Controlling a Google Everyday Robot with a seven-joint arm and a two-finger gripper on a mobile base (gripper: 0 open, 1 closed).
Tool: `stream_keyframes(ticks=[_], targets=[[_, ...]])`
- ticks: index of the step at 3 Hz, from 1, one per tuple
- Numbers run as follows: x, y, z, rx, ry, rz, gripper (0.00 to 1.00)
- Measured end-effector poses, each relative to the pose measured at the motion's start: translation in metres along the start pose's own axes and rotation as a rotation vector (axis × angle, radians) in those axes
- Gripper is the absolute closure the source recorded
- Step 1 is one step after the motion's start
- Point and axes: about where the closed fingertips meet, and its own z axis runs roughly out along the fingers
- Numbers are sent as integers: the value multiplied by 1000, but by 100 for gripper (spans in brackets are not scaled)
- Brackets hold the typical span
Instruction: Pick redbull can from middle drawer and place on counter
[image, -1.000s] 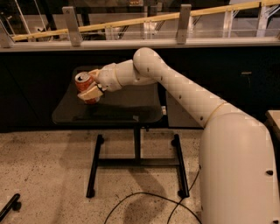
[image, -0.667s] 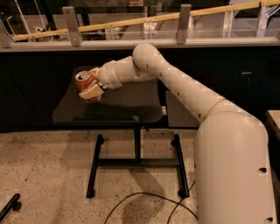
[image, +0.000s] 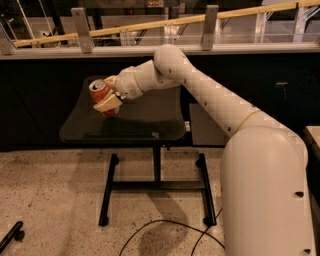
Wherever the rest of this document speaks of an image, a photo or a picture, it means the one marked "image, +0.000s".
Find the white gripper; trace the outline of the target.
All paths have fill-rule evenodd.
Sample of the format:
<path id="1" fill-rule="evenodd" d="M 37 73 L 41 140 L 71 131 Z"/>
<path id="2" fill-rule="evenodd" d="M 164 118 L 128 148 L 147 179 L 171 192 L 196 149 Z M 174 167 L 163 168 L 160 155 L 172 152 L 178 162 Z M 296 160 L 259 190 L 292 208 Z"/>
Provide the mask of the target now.
<path id="1" fill-rule="evenodd" d="M 122 70 L 117 76 L 112 75 L 104 79 L 106 84 L 120 93 L 126 99 L 133 100 L 143 95 L 143 91 L 138 86 L 133 66 Z M 115 93 L 105 97 L 96 103 L 93 108 L 99 112 L 107 112 L 118 108 L 123 104 L 123 100 Z"/>

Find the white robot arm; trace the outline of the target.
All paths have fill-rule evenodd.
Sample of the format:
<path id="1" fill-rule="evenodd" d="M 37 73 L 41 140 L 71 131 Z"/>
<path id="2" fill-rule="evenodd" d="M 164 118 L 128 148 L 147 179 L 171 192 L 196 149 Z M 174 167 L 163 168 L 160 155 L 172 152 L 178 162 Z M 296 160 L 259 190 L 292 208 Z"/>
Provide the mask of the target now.
<path id="1" fill-rule="evenodd" d="M 178 85 L 229 138 L 220 174 L 226 256 L 317 256 L 304 141 L 202 73 L 179 48 L 164 44 L 152 60 L 96 80 L 89 91 L 104 113 Z"/>

